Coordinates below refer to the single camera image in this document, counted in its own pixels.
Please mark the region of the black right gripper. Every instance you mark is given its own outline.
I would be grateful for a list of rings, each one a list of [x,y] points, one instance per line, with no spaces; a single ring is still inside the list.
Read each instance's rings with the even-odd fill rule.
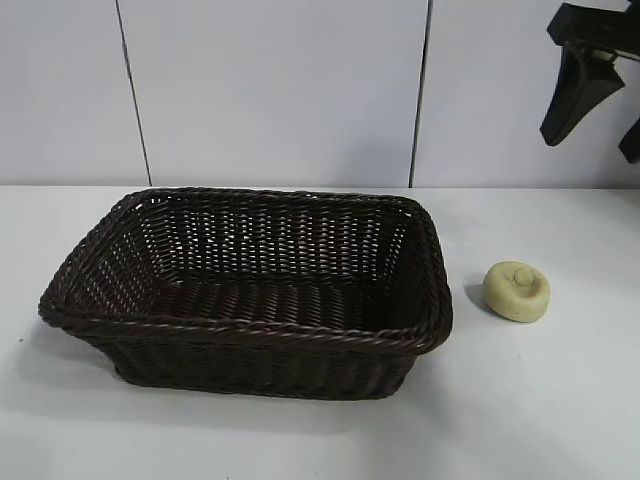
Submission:
[[[639,2],[630,1],[624,11],[562,3],[547,32],[562,50],[540,133],[548,146],[557,146],[589,112],[625,86],[615,61],[617,55],[639,54]],[[640,162],[640,118],[618,148],[628,163]]]

